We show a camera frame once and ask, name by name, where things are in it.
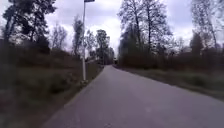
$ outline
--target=lamp post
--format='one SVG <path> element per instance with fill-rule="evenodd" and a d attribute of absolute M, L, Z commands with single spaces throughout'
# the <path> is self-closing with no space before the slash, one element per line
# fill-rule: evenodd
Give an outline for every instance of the lamp post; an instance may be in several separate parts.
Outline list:
<path fill-rule="evenodd" d="M 86 64 L 85 64 L 85 42 L 84 42 L 84 36 L 85 36 L 85 16 L 86 16 L 86 3 L 88 2 L 94 2 L 95 0 L 84 0 L 84 11 L 83 11 L 83 38 L 82 38 L 82 69 L 83 69 L 83 80 L 86 81 Z"/>

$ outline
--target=roadside grass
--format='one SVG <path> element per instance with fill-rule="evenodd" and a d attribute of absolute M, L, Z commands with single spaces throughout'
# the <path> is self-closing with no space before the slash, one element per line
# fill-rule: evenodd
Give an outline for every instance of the roadside grass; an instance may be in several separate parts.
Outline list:
<path fill-rule="evenodd" d="M 88 84 L 82 82 L 81 61 L 72 56 L 13 52 L 1 54 L 7 61 L 0 57 L 1 128 L 39 128 Z M 87 64 L 88 82 L 101 70 Z"/>
<path fill-rule="evenodd" d="M 177 87 L 203 93 L 224 101 L 224 74 L 194 71 L 139 70 L 125 71 L 148 77 Z"/>

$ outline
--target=vegetation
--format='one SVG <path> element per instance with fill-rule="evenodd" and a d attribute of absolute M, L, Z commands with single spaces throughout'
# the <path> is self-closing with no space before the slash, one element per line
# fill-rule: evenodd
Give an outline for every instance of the vegetation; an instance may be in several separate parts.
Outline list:
<path fill-rule="evenodd" d="M 217 40 L 219 35 L 223 35 L 220 33 L 223 30 L 221 3 L 192 0 L 191 12 L 195 27 L 191 41 L 186 42 L 182 37 L 175 39 L 172 36 L 166 21 L 165 6 L 161 2 L 123 0 L 118 14 L 123 26 L 118 66 L 156 80 L 189 89 L 197 88 L 193 90 L 223 98 L 221 76 L 224 47 Z"/>

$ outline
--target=overcast sky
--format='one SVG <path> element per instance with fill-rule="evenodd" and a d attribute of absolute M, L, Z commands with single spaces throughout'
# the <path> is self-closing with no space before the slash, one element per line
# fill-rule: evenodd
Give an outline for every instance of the overcast sky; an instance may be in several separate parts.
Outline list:
<path fill-rule="evenodd" d="M 0 0 L 0 15 L 9 6 L 8 0 Z M 161 0 L 167 9 L 168 23 L 175 37 L 183 37 L 188 40 L 192 36 L 192 20 L 190 14 L 190 0 Z M 120 38 L 120 20 L 117 13 L 122 0 L 96 0 L 88 3 L 86 9 L 86 28 L 96 31 L 104 29 L 111 37 L 110 46 L 117 51 Z M 48 26 L 58 22 L 68 31 L 67 42 L 71 45 L 73 38 L 72 23 L 74 17 L 82 18 L 83 0 L 56 0 L 57 10 L 47 16 Z"/>

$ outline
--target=asphalt road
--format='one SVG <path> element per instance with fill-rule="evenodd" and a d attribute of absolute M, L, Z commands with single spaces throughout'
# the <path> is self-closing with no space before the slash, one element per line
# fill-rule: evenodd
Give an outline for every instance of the asphalt road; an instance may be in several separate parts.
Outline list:
<path fill-rule="evenodd" d="M 108 66 L 43 128 L 224 128 L 224 103 Z"/>

